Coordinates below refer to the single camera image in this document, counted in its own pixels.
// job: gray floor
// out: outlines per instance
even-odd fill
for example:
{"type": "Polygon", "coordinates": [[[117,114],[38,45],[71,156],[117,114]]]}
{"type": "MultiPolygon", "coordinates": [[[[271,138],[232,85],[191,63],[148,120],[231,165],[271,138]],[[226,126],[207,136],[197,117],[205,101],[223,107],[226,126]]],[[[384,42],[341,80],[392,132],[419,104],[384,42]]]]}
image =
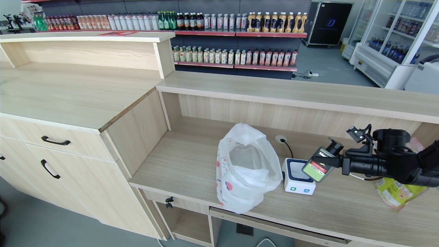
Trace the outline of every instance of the gray floor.
{"type": "MultiPolygon", "coordinates": [[[[378,87],[359,70],[353,69],[348,60],[342,57],[339,46],[327,48],[309,45],[307,47],[302,43],[297,56],[297,64],[300,69],[299,73],[305,73],[310,69],[313,73],[319,74],[317,77],[307,79],[309,81],[378,87]]],[[[305,79],[296,77],[292,80],[305,79]]]]}
{"type": "MultiPolygon", "coordinates": [[[[159,247],[157,240],[101,224],[17,191],[0,178],[0,196],[9,211],[0,219],[6,235],[2,247],[159,247]]],[[[254,236],[235,232],[236,224],[223,222],[218,247],[254,247],[270,238],[278,247],[293,247],[294,240],[254,229],[254,236]]],[[[183,240],[162,241],[164,247],[199,247],[183,240]]],[[[265,242],[260,247],[272,247],[265,242]]]]}

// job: white box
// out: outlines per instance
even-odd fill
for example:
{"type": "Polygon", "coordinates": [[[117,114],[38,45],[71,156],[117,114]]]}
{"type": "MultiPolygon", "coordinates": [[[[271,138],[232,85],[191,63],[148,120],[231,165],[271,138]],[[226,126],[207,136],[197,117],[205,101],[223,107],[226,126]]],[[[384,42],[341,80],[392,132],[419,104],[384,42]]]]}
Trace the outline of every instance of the white box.
{"type": "Polygon", "coordinates": [[[284,187],[286,192],[312,195],[316,188],[316,182],[302,172],[302,167],[307,160],[286,158],[282,165],[284,187]]]}

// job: drawer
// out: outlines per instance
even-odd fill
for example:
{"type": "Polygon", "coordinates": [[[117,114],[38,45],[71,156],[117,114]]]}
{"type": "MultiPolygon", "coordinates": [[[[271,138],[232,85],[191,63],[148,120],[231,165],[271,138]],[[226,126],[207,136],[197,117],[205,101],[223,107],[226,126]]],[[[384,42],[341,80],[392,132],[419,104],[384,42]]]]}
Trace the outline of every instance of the drawer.
{"type": "Polygon", "coordinates": [[[86,132],[75,126],[66,128],[65,126],[69,126],[44,121],[30,122],[15,117],[8,120],[23,137],[24,141],[28,143],[114,161],[98,130],[96,130],[96,133],[93,133],[93,130],[86,132]]]}
{"type": "Polygon", "coordinates": [[[350,240],[332,237],[316,232],[310,232],[286,225],[277,224],[270,221],[253,218],[250,216],[235,214],[226,210],[211,207],[209,214],[212,217],[225,219],[231,222],[248,225],[254,228],[258,228],[264,231],[273,232],[283,236],[288,236],[294,239],[303,240],[310,243],[316,243],[329,247],[347,247],[350,240]]]}
{"type": "Polygon", "coordinates": [[[12,124],[8,121],[8,119],[8,117],[0,113],[0,135],[17,140],[23,140],[18,132],[12,127],[12,124]]]}
{"type": "Polygon", "coordinates": [[[173,197],[174,201],[171,202],[173,207],[183,208],[183,209],[197,212],[200,214],[209,214],[209,206],[207,206],[207,205],[193,202],[193,201],[189,201],[186,199],[181,199],[181,198],[175,197],[175,196],[170,195],[170,194],[165,195],[165,194],[160,194],[160,193],[156,193],[156,192],[151,192],[148,190],[143,190],[143,192],[145,193],[146,198],[148,198],[149,200],[166,204],[166,199],[173,197]]]}

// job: refrigerator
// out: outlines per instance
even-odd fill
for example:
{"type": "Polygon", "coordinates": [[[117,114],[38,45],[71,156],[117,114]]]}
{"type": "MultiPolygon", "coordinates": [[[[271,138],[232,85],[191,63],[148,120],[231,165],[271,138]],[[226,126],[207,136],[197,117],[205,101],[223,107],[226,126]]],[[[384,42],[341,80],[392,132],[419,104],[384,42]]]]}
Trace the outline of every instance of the refrigerator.
{"type": "Polygon", "coordinates": [[[350,64],[379,87],[403,89],[418,62],[438,53],[438,1],[378,0],[350,64]]]}
{"type": "Polygon", "coordinates": [[[308,23],[305,32],[308,33],[302,41],[306,46],[338,45],[343,34],[346,21],[351,12],[352,4],[341,2],[313,1],[309,7],[308,23]]]}

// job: snack package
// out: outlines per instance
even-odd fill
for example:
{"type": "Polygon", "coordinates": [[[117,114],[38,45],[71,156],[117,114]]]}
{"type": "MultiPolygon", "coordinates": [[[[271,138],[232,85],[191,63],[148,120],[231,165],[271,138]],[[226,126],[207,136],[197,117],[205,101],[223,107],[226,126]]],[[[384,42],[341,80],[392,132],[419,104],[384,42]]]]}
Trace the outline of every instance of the snack package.
{"type": "MultiPolygon", "coordinates": [[[[416,153],[424,149],[416,138],[412,138],[410,142],[407,143],[407,147],[416,153]]],[[[392,178],[382,178],[378,180],[375,184],[375,188],[381,199],[397,211],[400,211],[404,208],[406,203],[427,191],[427,187],[404,185],[392,178]]]]}

